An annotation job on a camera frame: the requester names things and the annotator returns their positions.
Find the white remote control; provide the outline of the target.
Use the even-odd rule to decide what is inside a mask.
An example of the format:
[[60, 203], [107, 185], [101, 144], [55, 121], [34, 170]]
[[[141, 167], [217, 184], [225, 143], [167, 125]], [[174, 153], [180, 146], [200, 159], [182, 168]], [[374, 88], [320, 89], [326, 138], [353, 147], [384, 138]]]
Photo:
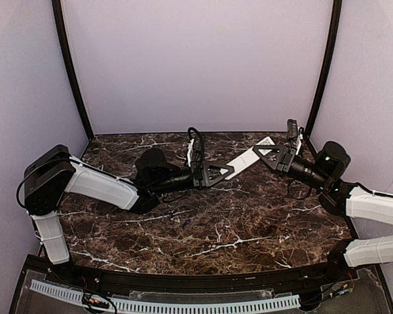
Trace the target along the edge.
[[[255, 146], [269, 146], [275, 145], [274, 141], [270, 137], [263, 138]], [[271, 150], [261, 149], [260, 152], [263, 156], [266, 156]], [[253, 151], [253, 146], [245, 150], [242, 154], [238, 155], [236, 158], [231, 160], [227, 166], [233, 166], [234, 172], [225, 177], [226, 181], [231, 180], [233, 177], [237, 176], [239, 173], [243, 172], [245, 169], [256, 163], [260, 158]]]

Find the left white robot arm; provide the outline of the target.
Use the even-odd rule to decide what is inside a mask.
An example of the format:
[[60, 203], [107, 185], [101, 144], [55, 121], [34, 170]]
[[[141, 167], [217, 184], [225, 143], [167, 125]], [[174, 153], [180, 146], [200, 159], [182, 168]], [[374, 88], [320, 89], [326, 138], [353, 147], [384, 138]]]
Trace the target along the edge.
[[134, 180], [110, 174], [71, 155], [56, 145], [24, 171], [16, 201], [28, 212], [53, 265], [71, 260], [58, 208], [65, 193], [104, 201], [143, 215], [160, 204], [163, 194], [210, 188], [234, 173], [234, 167], [205, 159], [204, 149], [190, 146], [185, 167], [167, 161], [159, 148], [146, 150], [135, 162]]

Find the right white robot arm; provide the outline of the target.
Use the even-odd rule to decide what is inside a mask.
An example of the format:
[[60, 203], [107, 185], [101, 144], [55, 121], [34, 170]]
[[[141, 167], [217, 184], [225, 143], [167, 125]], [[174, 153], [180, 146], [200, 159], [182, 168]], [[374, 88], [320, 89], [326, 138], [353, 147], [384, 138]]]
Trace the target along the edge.
[[[340, 144], [328, 141], [314, 162], [285, 145], [256, 145], [253, 151], [271, 170], [315, 189], [320, 205], [328, 213], [393, 225], [393, 194], [341, 179], [351, 159]], [[327, 261], [342, 269], [393, 262], [393, 235], [341, 241]]]

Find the black front table rail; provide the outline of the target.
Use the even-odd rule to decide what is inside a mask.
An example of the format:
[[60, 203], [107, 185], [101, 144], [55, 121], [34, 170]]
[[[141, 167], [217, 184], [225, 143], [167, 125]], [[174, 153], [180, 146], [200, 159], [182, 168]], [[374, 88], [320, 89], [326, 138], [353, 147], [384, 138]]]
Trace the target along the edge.
[[46, 277], [79, 285], [97, 292], [128, 294], [144, 292], [273, 292], [310, 293], [322, 286], [349, 280], [348, 273], [338, 273], [321, 263], [291, 270], [246, 273], [237, 275], [150, 275], [125, 271], [99, 270], [76, 264], [45, 266]]

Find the right black frame post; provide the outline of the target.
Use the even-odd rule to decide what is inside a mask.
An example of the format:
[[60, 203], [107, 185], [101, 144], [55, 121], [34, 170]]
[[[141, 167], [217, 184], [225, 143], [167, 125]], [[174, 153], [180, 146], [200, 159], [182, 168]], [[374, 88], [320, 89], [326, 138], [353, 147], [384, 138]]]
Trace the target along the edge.
[[328, 81], [327, 79], [328, 79], [328, 75], [333, 59], [333, 53], [337, 41], [342, 4], [343, 4], [342, 0], [334, 0], [332, 4], [331, 18], [329, 22], [329, 30], [328, 30], [328, 36], [326, 41], [326, 47], [324, 51], [323, 62], [318, 77], [318, 84], [316, 87], [316, 91], [314, 93], [313, 102], [310, 108], [309, 117], [307, 119], [307, 124], [305, 126], [305, 136], [307, 138], [311, 138], [312, 131], [314, 129], [314, 125], [318, 117], [318, 113], [326, 89], [326, 84]]

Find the black frame post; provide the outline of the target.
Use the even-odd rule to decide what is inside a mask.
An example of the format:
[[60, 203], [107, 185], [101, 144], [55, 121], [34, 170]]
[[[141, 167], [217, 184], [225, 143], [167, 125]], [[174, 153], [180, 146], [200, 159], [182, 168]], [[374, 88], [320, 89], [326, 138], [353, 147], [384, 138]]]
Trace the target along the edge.
[[69, 47], [62, 2], [60, 0], [52, 0], [51, 3], [52, 3], [53, 15], [54, 15], [54, 22], [56, 26], [56, 32], [57, 32], [60, 50], [64, 61], [64, 66], [66, 69], [65, 70], [66, 75], [71, 88], [71, 93], [73, 95], [77, 112], [79, 114], [79, 118], [81, 120], [83, 130], [86, 134], [86, 138], [88, 139], [88, 141], [91, 141], [94, 138], [94, 132], [92, 130], [92, 125], [90, 123], [90, 119], [86, 112], [86, 106], [83, 101], [75, 66], [73, 63], [73, 58]]
[[324, 51], [323, 62], [318, 77], [318, 84], [316, 87], [316, 91], [314, 93], [313, 102], [310, 108], [309, 117], [307, 119], [307, 124], [305, 126], [305, 136], [307, 138], [311, 138], [312, 131], [314, 129], [314, 125], [318, 117], [318, 113], [326, 89], [326, 84], [328, 81], [327, 79], [328, 79], [328, 75], [333, 59], [333, 53], [337, 41], [342, 4], [343, 4], [342, 0], [334, 0], [332, 4], [331, 18], [329, 22], [329, 30], [328, 30], [328, 36], [326, 41], [326, 47]]

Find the left black frame post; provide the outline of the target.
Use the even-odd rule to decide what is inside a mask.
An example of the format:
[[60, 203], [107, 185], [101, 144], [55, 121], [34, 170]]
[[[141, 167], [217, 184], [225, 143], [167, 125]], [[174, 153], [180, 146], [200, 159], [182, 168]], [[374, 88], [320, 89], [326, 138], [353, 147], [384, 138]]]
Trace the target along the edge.
[[75, 66], [73, 63], [73, 58], [69, 47], [62, 2], [60, 0], [52, 0], [51, 3], [52, 3], [53, 15], [54, 15], [54, 22], [56, 26], [56, 32], [57, 32], [60, 50], [64, 61], [64, 66], [66, 69], [65, 70], [66, 75], [71, 88], [71, 93], [73, 95], [77, 112], [79, 114], [79, 118], [81, 120], [83, 130], [86, 134], [86, 138], [88, 139], [88, 141], [91, 141], [94, 138], [94, 132], [92, 130], [92, 125], [90, 123], [90, 119], [86, 112], [86, 106], [83, 101]]

